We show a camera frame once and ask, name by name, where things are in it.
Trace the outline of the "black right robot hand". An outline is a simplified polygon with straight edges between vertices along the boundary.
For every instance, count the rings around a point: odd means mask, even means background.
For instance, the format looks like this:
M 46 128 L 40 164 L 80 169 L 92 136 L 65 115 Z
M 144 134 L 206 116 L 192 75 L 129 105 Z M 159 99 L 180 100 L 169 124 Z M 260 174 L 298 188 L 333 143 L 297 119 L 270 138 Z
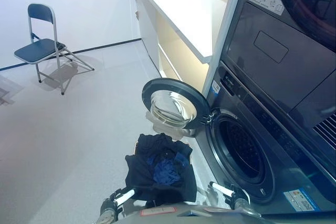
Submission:
M 231 209 L 236 208 L 235 205 L 239 200 L 246 202 L 247 205 L 250 206 L 250 196 L 240 187 L 231 184 L 229 188 L 226 188 L 216 182 L 209 182 L 209 185 L 224 195 L 225 202 L 231 207 Z

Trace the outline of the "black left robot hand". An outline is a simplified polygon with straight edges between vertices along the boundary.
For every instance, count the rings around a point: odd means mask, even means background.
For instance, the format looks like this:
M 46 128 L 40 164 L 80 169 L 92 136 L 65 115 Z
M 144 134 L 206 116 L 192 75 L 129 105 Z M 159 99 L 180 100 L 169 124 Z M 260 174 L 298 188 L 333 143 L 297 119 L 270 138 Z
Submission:
M 100 214 L 107 210 L 117 211 L 127 200 L 129 200 L 136 193 L 135 189 L 119 188 L 113 192 L 108 198 L 104 199 L 101 207 Z

